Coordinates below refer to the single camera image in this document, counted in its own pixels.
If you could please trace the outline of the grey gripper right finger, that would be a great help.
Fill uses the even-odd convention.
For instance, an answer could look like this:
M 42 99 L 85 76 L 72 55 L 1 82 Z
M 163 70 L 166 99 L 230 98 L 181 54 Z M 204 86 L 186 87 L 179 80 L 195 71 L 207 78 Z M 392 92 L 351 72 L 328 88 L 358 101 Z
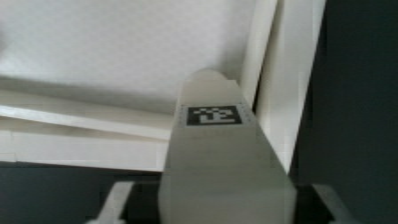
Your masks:
M 314 184 L 312 188 L 332 215 L 332 221 L 328 224 L 364 224 L 351 215 L 333 188 L 323 184 Z

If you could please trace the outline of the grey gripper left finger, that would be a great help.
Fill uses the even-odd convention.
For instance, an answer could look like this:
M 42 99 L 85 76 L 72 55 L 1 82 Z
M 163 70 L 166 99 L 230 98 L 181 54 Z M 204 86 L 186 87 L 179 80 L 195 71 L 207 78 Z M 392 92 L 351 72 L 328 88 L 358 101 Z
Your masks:
M 120 216 L 133 186 L 133 181 L 118 181 L 113 183 L 99 214 L 83 224 L 126 224 Z

